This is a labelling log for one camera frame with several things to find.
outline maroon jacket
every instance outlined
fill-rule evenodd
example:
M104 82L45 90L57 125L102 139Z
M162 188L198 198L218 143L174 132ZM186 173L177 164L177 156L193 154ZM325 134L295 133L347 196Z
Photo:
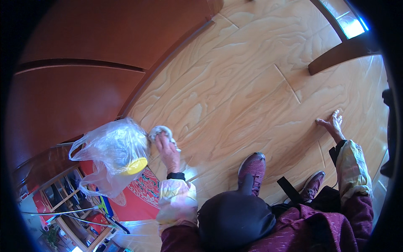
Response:
M313 215L326 220L326 228L332 233L332 251L362 251L370 237L374 217L370 197L359 193L353 195L344 203L341 212L324 213L305 205L300 205L300 210L292 207L277 219L269 236L239 251L311 251L311 227L305 220ZM204 251L194 227L178 225L167 228L161 239L163 252Z

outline plastic bag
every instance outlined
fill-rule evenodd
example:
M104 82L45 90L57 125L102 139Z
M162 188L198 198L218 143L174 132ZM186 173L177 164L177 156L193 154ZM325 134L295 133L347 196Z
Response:
M74 157L71 153L85 146ZM140 177L147 165L150 147L147 133L133 119L107 123L75 141L69 152L73 161L93 160L97 171L84 177L79 189L87 196L117 197L133 180ZM94 184L98 191L87 189Z

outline wrinkled hand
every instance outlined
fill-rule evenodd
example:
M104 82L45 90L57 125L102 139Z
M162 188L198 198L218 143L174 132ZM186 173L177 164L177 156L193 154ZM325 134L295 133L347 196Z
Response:
M330 135L333 137L334 141L336 144L338 144L341 140L345 140L346 138L343 136L341 133L341 122L343 121L342 117L339 116L339 110L336 110L333 112L331 118L329 121L325 121L322 119L316 119L315 122L317 125L325 127L325 129L330 133Z
M162 132L155 136L155 145L160 153L162 163L167 168L167 174L178 173L180 154L176 150L175 145L169 142L168 138L165 136L165 132Z

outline wooden cabinet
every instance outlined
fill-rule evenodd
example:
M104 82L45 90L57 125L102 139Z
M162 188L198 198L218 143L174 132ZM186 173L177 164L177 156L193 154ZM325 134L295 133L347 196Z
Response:
M210 19L206 0L61 0L35 29L20 63L81 58L150 69Z
M9 165L113 121L144 73L92 66L14 76L6 115Z
M222 5L57 1L33 31L10 88L5 140L11 169L121 116L154 71Z

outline sneaker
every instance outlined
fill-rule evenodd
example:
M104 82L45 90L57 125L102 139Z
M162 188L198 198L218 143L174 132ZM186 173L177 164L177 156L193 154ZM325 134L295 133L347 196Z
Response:
M320 185L322 185L323 180L325 179L325 175L324 171L317 171L308 178L302 190L299 191L299 194L305 203L312 202L316 193L319 191ZM290 198L287 198L284 203L289 203L290 201Z
M263 153L254 152L250 154L239 167L238 188L240 188L245 176L250 173L253 177L252 195L258 196L265 171L266 158Z

